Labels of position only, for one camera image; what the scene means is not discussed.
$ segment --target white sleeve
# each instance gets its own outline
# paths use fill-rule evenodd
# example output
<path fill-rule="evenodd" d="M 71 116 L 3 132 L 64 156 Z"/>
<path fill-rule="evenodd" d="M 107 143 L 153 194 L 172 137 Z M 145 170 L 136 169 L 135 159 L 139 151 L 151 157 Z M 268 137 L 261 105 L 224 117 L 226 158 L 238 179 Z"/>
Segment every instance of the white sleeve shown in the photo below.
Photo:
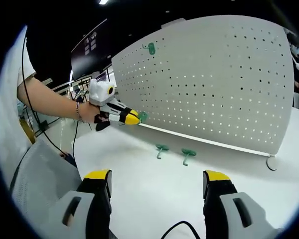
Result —
<path fill-rule="evenodd" d="M 24 79 L 28 78 L 30 75 L 35 73 L 34 68 L 32 67 L 32 64 L 30 62 L 28 50 L 26 48 L 26 45 L 24 46 L 24 54 L 23 54 L 23 71 L 24 71 Z M 20 63 L 20 69 L 18 74 L 18 86 L 23 82 L 23 76 L 22 76 L 22 64 Z"/>

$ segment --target yellow tip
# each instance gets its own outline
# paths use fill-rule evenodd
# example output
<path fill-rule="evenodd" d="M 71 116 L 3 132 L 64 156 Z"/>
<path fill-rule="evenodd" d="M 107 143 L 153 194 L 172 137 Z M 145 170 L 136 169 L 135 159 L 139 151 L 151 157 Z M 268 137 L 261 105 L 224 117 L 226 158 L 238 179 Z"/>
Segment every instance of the yellow tip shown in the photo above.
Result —
<path fill-rule="evenodd" d="M 139 122 L 139 118 L 131 114 L 128 114 L 125 118 L 125 124 L 138 124 Z"/>
<path fill-rule="evenodd" d="M 206 170 L 206 173 L 208 174 L 209 181 L 230 180 L 230 178 L 227 175 L 220 173 L 220 172 Z"/>
<path fill-rule="evenodd" d="M 105 170 L 101 170 L 101 171 L 95 171 L 95 172 L 90 172 L 84 178 L 89 178 L 89 179 L 105 179 L 106 174 L 108 173 L 108 171 L 109 171 L 109 169 L 105 169 Z"/>
<path fill-rule="evenodd" d="M 138 116 L 139 114 L 135 110 L 131 110 L 131 113 Z"/>

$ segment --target table surface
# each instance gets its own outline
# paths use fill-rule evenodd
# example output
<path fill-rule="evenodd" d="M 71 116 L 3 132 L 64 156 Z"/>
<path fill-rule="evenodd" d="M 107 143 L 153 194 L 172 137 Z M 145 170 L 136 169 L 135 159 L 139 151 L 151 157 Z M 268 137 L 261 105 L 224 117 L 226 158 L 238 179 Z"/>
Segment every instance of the table surface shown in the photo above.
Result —
<path fill-rule="evenodd" d="M 156 159 L 155 144 L 170 150 Z M 182 148 L 197 152 L 182 165 Z M 91 171 L 112 170 L 110 229 L 119 239 L 159 239 L 179 221 L 190 222 L 205 236 L 203 171 L 223 172 L 238 192 L 246 192 L 266 211 L 275 228 L 285 227 L 299 208 L 299 110 L 292 109 L 289 126 L 276 155 L 277 171 L 266 157 L 186 139 L 142 126 L 111 126 L 75 142 L 83 178 Z M 193 238 L 186 226 L 166 238 Z"/>

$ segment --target wrist bracelet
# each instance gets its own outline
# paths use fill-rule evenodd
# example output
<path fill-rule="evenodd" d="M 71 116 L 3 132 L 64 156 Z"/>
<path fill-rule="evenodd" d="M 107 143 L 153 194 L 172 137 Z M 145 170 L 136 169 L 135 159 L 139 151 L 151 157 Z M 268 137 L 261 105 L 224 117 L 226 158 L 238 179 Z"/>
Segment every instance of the wrist bracelet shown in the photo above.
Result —
<path fill-rule="evenodd" d="M 77 103 L 76 103 L 76 107 L 75 107 L 75 111 L 76 111 L 76 114 L 77 114 L 78 117 L 79 117 L 79 120 L 80 120 L 80 121 L 83 121 L 83 120 L 82 120 L 82 117 L 81 117 L 81 115 L 80 115 L 80 113 L 79 113 L 79 105 L 80 105 L 80 103 L 77 102 Z"/>

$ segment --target white pegboard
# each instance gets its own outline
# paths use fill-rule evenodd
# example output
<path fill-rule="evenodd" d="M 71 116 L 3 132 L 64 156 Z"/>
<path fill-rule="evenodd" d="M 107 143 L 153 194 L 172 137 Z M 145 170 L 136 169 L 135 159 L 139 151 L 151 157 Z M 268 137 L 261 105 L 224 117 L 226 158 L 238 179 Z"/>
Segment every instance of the white pegboard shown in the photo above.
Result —
<path fill-rule="evenodd" d="M 149 43 L 156 53 L 150 55 Z M 246 16 L 177 23 L 112 59 L 120 99 L 146 124 L 276 154 L 293 101 L 294 71 L 282 27 Z"/>

